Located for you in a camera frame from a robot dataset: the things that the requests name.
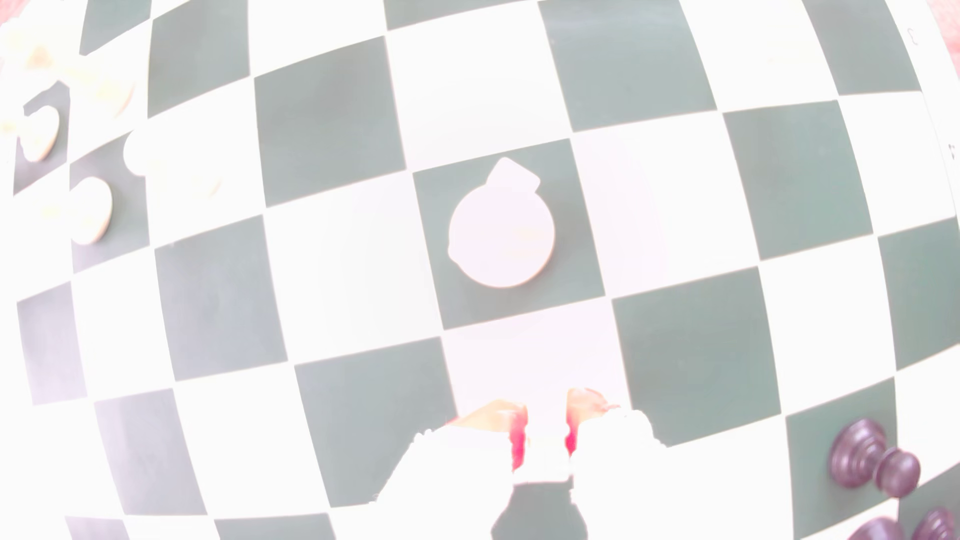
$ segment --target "white pawn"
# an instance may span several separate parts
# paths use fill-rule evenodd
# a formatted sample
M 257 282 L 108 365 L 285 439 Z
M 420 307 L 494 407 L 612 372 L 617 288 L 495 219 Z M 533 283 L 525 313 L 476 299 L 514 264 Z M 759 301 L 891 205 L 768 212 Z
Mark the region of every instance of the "white pawn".
M 220 188 L 222 175 L 210 162 L 199 135 L 171 133 L 146 124 L 124 143 L 124 163 L 133 174 L 147 177 L 163 196 L 203 201 Z
M 502 158 L 487 183 L 453 210 L 447 253 L 471 279 L 512 287 L 530 281 L 546 265 L 556 232 L 539 186 L 537 175 Z
M 53 107 L 45 106 L 24 116 L 20 108 L 5 110 L 0 117 L 0 132 L 4 135 L 18 135 L 23 157 L 27 161 L 40 161 L 46 158 L 57 142 L 60 132 L 60 113 Z
M 115 117 L 127 107 L 132 81 L 109 73 L 91 58 L 57 49 L 43 41 L 39 29 L 19 18 L 0 26 L 0 56 L 6 61 L 26 70 L 49 71 L 107 117 Z
M 113 194 L 103 180 L 87 177 L 70 190 L 67 224 L 74 242 L 85 246 L 99 240 L 107 232 L 112 214 Z

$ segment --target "dark green square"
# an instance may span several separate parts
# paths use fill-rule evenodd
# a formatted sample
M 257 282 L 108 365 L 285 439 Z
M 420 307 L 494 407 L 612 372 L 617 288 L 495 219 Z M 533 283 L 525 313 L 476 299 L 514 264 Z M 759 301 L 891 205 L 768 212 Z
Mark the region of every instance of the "dark green square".
M 414 436 L 457 415 L 439 337 L 309 362 L 296 372 L 331 506 L 373 501 Z
M 884 0 L 804 0 L 840 95 L 919 90 Z
M 82 246 L 72 243 L 73 271 L 83 270 L 150 245 L 147 186 L 123 161 L 127 136 L 121 135 L 70 163 L 70 188 L 87 177 L 104 179 L 113 196 L 113 211 L 103 237 Z
M 172 388 L 95 402 L 93 409 L 125 514 L 206 515 Z
M 532 280 L 491 288 L 470 279 L 447 254 L 450 218 L 483 185 L 500 158 L 540 177 L 537 194 L 556 228 L 553 255 Z M 580 176 L 567 139 L 414 173 L 420 219 L 444 328 L 481 323 L 604 295 Z
M 873 232 L 835 101 L 724 114 L 761 258 Z
M 883 426 L 887 444 L 897 444 L 897 401 L 893 379 L 786 417 L 793 486 L 793 532 L 801 538 L 836 525 L 886 496 L 872 483 L 856 489 L 833 481 L 828 457 L 833 439 L 848 424 L 870 418 Z
M 926 512 L 937 506 L 949 510 L 954 518 L 960 517 L 960 465 L 954 465 L 900 499 L 900 516 L 897 521 L 909 536 Z
M 960 341 L 960 230 L 950 218 L 879 243 L 902 369 Z
M 634 408 L 671 446 L 780 414 L 756 268 L 613 300 Z
M 64 83 L 57 82 L 24 104 L 23 113 L 33 114 L 48 105 L 60 114 L 60 130 L 57 131 L 57 140 L 54 141 L 54 146 L 50 149 L 50 154 L 46 158 L 32 162 L 27 161 L 23 156 L 23 145 L 20 144 L 20 138 L 17 138 L 16 157 L 13 166 L 14 195 L 66 163 L 66 147 L 70 138 L 68 136 L 70 131 L 70 88 Z
M 88 55 L 150 18 L 150 0 L 88 0 L 80 54 Z
M 250 75 L 247 0 L 190 0 L 154 19 L 147 116 Z
M 73 540 L 130 540 L 123 520 L 66 516 L 67 530 Z
M 215 520 L 220 540 L 335 540 L 327 514 Z
M 86 397 L 73 310 L 73 284 L 62 283 L 16 304 L 20 345 L 34 405 Z
M 454 13 L 479 10 L 517 0 L 384 0 L 383 10 L 387 15 L 387 28 L 423 22 Z
M 548 0 L 540 12 L 575 131 L 716 110 L 678 0 Z
M 571 481 L 518 485 L 492 540 L 587 540 L 587 525 L 570 500 L 572 487 Z
M 262 215 L 154 254 L 175 380 L 287 360 Z
M 383 37 L 281 67 L 253 85 L 268 207 L 406 166 Z

